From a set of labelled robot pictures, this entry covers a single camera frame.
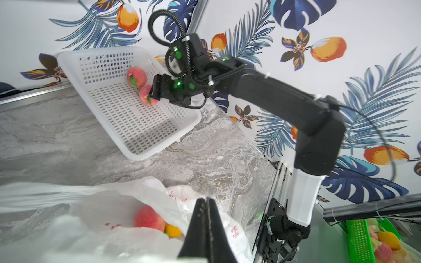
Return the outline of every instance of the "peach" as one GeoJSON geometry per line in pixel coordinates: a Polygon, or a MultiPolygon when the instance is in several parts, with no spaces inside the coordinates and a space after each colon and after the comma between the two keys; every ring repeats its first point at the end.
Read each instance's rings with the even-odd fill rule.
{"type": "Polygon", "coordinates": [[[164,219],[152,207],[145,205],[135,214],[133,227],[149,227],[164,232],[165,224],[164,219]]]}
{"type": "Polygon", "coordinates": [[[155,105],[159,102],[149,97],[149,91],[151,90],[151,88],[152,88],[152,85],[145,85],[140,88],[140,92],[139,92],[140,100],[143,102],[143,104],[148,105],[148,106],[155,105]]]}
{"type": "Polygon", "coordinates": [[[136,88],[143,87],[143,85],[146,84],[147,80],[148,80],[148,77],[146,76],[145,71],[139,68],[138,66],[134,66],[130,68],[129,71],[127,72],[127,82],[129,82],[129,84],[132,85],[133,87],[135,86],[134,82],[136,83],[136,86],[137,86],[136,88]]]}

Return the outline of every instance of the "wallpaper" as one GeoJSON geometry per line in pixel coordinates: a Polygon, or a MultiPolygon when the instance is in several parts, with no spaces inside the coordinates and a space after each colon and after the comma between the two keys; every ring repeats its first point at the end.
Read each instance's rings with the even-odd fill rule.
{"type": "MultiPolygon", "coordinates": [[[[310,94],[332,95],[346,134],[319,201],[338,207],[421,192],[418,81],[421,37],[411,34],[421,19],[417,1],[245,0],[220,19],[208,6],[197,33],[214,58],[231,55],[258,71],[310,94]],[[374,127],[381,131],[397,165],[374,127]]],[[[292,170],[298,130],[279,116],[220,92],[215,102],[272,161],[292,170]]]]}
{"type": "MultiPolygon", "coordinates": [[[[154,56],[167,48],[150,37],[147,21],[157,9],[175,13],[187,28],[197,0],[74,0],[0,2],[3,27],[0,97],[18,90],[51,87],[67,81],[56,55],[64,50],[140,46],[154,56]]],[[[172,41],[179,29],[170,18],[154,30],[172,41]]]]}

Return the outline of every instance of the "white plastic bag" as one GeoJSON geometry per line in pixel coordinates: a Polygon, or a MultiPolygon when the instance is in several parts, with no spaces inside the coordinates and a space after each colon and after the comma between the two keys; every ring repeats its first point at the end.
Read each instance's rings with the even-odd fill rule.
{"type": "MultiPolygon", "coordinates": [[[[48,183],[0,186],[0,213],[70,205],[69,215],[56,218],[41,237],[0,247],[2,259],[6,259],[2,261],[50,262],[51,255],[57,257],[61,253],[114,259],[159,254],[175,259],[182,242],[155,229],[133,228],[134,215],[142,206],[149,205],[168,224],[186,234],[198,197],[202,196],[189,186],[167,190],[154,177],[98,186],[48,183]]],[[[242,227],[228,215],[220,214],[237,261],[250,262],[251,252],[242,227]]]]}

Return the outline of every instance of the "metal frame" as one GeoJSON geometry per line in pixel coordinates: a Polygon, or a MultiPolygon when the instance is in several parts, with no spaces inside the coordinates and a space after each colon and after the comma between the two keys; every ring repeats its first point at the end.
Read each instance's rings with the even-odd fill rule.
{"type": "Polygon", "coordinates": [[[68,82],[55,87],[36,88],[16,95],[0,98],[0,112],[62,96],[68,94],[70,90],[77,94],[72,84],[68,82]]]}
{"type": "Polygon", "coordinates": [[[405,195],[376,202],[329,208],[324,210],[323,218],[327,222],[336,222],[416,211],[421,211],[421,194],[405,195]]]}
{"type": "Polygon", "coordinates": [[[197,2],[195,10],[193,11],[192,20],[190,22],[189,28],[187,29],[187,34],[196,32],[200,22],[202,21],[203,13],[205,12],[208,2],[209,0],[200,0],[197,2]]]}

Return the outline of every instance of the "marble countertop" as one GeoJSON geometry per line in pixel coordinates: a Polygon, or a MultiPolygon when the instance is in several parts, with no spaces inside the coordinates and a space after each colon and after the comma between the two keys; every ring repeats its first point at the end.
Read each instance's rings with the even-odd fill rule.
{"type": "MultiPolygon", "coordinates": [[[[96,185],[154,176],[164,185],[190,185],[213,197],[220,210],[240,222],[250,244],[276,170],[211,101],[195,128],[144,161],[127,159],[73,88],[53,99],[0,112],[0,184],[32,181],[96,185]]],[[[28,214],[0,220],[0,243],[22,236],[28,214]]]]}

